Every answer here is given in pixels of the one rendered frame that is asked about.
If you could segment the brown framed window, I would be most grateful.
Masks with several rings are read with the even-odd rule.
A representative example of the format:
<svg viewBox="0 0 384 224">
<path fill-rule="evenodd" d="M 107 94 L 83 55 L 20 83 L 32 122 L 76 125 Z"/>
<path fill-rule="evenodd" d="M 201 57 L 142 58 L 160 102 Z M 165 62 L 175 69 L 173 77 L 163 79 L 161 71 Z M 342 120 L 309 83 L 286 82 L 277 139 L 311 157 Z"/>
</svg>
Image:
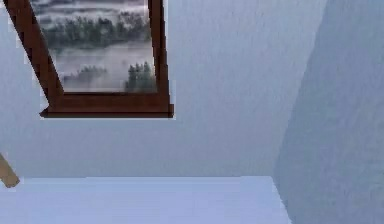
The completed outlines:
<svg viewBox="0 0 384 224">
<path fill-rule="evenodd" d="M 30 0 L 2 0 L 48 101 L 43 118 L 172 118 L 164 0 L 148 0 L 157 91 L 66 92 L 44 43 Z"/>
</svg>

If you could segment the tan wooden furniture leg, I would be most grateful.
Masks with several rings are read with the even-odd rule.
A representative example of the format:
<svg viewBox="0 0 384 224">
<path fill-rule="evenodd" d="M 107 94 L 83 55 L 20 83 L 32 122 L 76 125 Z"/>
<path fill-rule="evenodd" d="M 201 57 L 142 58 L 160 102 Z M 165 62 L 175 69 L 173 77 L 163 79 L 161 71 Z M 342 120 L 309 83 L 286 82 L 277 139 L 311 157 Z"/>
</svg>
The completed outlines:
<svg viewBox="0 0 384 224">
<path fill-rule="evenodd" d="M 7 160 L 0 153 L 0 180 L 7 188 L 12 188 L 20 183 L 19 177 L 16 175 Z"/>
</svg>

